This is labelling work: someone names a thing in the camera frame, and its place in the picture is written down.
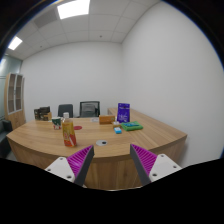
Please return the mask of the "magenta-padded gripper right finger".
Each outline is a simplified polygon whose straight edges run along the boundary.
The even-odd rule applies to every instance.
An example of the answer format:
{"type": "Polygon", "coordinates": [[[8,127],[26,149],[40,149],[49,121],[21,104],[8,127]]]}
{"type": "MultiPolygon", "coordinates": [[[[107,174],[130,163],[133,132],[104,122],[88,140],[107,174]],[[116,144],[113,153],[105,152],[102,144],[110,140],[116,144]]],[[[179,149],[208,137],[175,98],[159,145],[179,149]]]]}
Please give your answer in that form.
{"type": "Polygon", "coordinates": [[[167,155],[156,155],[134,144],[130,145],[130,155],[143,186],[181,170],[167,155]]]}

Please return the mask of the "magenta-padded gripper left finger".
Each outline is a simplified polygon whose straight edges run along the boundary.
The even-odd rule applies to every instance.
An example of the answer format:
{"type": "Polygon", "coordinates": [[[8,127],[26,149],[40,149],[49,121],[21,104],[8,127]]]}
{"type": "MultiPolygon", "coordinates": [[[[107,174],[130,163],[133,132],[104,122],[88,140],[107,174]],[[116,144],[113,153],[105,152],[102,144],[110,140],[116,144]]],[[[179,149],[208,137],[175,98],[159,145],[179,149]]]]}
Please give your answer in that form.
{"type": "Polygon", "coordinates": [[[58,157],[46,168],[46,171],[83,186],[93,157],[94,146],[90,145],[69,157],[58,157]]]}

